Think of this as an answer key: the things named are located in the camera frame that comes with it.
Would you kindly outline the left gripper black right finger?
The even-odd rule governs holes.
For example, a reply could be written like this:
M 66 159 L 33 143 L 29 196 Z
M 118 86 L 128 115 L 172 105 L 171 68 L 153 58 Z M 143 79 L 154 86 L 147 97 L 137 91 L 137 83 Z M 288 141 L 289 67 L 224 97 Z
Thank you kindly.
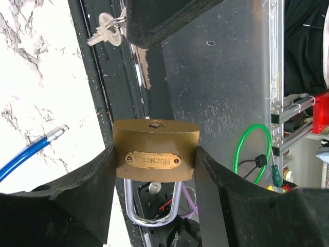
M 203 246 L 328 246 L 328 190 L 280 194 L 219 164 L 202 147 L 194 182 Z

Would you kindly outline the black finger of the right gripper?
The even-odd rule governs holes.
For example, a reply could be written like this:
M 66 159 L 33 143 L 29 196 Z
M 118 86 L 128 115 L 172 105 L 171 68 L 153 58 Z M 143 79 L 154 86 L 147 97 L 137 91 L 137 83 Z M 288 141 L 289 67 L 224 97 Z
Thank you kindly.
M 217 0 L 126 1 L 126 38 L 131 44 L 148 49 L 220 3 Z

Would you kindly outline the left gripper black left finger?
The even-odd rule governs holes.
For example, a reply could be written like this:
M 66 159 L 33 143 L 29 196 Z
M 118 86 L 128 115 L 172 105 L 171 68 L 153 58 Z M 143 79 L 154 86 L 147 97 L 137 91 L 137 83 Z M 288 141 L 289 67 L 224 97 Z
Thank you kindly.
M 1 246 L 103 246 L 116 180 L 112 145 L 30 192 L 1 194 Z

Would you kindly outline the silver keys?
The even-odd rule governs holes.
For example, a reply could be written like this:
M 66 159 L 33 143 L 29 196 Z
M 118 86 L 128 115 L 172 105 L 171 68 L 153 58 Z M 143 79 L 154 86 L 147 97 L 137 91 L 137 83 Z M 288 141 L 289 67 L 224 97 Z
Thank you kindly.
M 123 8 L 121 15 L 114 18 L 111 14 L 103 12 L 99 15 L 99 26 L 88 40 L 89 46 L 94 46 L 100 42 L 109 42 L 114 46 L 120 46 L 124 38 L 126 38 L 126 7 Z M 149 79 L 149 66 L 147 62 L 147 49 L 142 49 L 136 45 L 132 45 L 133 57 L 137 60 L 140 77 L 143 86 L 146 89 L 151 88 Z

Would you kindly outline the blue cable lock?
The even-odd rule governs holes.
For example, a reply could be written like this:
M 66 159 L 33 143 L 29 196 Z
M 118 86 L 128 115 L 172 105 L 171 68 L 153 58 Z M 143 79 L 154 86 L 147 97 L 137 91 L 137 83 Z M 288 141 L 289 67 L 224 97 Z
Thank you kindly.
M 69 130 L 68 125 L 58 127 L 53 131 L 45 134 L 43 137 L 39 138 L 30 146 L 20 151 L 4 167 L 1 168 L 1 182 L 22 163 L 24 163 L 29 158 L 43 150 L 45 147 L 49 146 L 53 141 L 57 140 L 60 136 L 62 136 L 67 130 Z

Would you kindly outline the brass padlock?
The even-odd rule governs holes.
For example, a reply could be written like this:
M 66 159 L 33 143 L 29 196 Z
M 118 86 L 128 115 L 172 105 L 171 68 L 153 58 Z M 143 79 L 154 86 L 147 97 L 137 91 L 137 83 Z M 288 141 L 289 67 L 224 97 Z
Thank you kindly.
M 199 126 L 186 121 L 114 121 L 116 174 L 124 180 L 125 208 L 131 221 L 144 227 L 160 227 L 176 218 L 183 183 L 192 179 L 199 135 Z M 169 213 L 159 219 L 137 215 L 133 203 L 134 181 L 174 183 Z

